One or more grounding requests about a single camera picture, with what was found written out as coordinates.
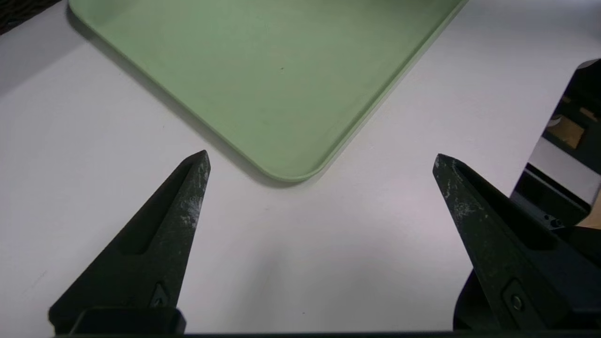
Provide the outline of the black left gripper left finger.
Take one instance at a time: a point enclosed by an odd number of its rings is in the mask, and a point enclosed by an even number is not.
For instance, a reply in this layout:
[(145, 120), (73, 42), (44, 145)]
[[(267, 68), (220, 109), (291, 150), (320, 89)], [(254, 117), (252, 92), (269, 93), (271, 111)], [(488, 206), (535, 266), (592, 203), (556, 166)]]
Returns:
[(184, 159), (56, 300), (56, 335), (179, 335), (177, 303), (211, 171), (203, 150)]

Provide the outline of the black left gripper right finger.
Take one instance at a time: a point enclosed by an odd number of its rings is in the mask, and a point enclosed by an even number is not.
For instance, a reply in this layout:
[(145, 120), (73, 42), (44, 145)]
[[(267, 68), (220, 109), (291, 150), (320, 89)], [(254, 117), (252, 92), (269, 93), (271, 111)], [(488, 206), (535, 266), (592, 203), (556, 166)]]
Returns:
[(433, 176), (472, 263), (454, 330), (599, 330), (600, 231), (580, 197), (527, 164), (510, 197), (456, 158)]

